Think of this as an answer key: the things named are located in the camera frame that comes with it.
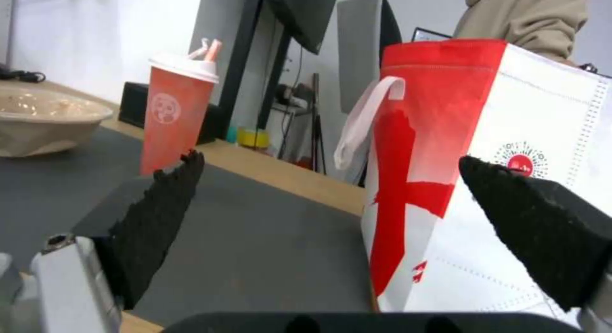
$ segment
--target teal object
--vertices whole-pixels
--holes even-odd
[[[235,126],[230,126],[225,140],[232,144],[236,143],[236,140],[238,140],[238,128],[236,128]]]

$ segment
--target gray table mat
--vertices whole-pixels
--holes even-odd
[[[0,251],[17,265],[138,175],[141,143],[104,128],[68,152],[0,159]],[[364,312],[356,216],[206,166],[166,262],[134,313],[168,326],[201,312]]]

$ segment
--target cup logo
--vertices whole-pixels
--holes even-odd
[[[172,124],[181,116],[181,105],[170,94],[159,93],[153,97],[151,113],[158,122]]]

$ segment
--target red cup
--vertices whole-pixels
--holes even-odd
[[[160,55],[151,61],[140,174],[175,165],[195,147],[219,78],[214,62]]]

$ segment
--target person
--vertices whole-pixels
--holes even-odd
[[[587,21],[586,0],[466,0],[454,37],[497,38],[536,54],[569,61]]]

